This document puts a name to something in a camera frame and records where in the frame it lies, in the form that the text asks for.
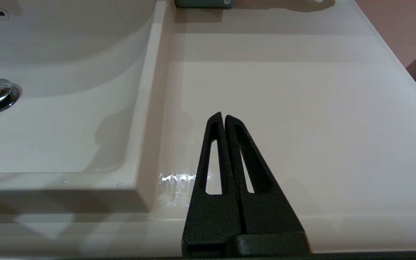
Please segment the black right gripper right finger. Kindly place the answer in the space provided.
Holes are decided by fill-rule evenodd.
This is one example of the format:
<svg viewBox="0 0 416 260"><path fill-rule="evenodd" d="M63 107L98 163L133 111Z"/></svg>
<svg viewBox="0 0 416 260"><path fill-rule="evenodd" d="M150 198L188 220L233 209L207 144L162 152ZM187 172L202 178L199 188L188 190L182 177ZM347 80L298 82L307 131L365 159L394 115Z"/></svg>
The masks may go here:
<svg viewBox="0 0 416 260"><path fill-rule="evenodd" d="M310 254L305 229L244 123L228 115L225 131L240 213L240 233L228 239L228 252L234 256Z"/></svg>

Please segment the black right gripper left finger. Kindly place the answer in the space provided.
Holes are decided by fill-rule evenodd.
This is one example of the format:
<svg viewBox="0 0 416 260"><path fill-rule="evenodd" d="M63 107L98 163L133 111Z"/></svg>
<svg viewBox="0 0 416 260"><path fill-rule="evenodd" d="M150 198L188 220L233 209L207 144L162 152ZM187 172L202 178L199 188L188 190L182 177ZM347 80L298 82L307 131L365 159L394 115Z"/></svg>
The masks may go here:
<svg viewBox="0 0 416 260"><path fill-rule="evenodd" d="M229 255L229 240L243 231L239 208L239 170L221 112L206 123L198 169L182 235L185 258L222 258ZM206 191L212 144L217 143L221 194Z"/></svg>

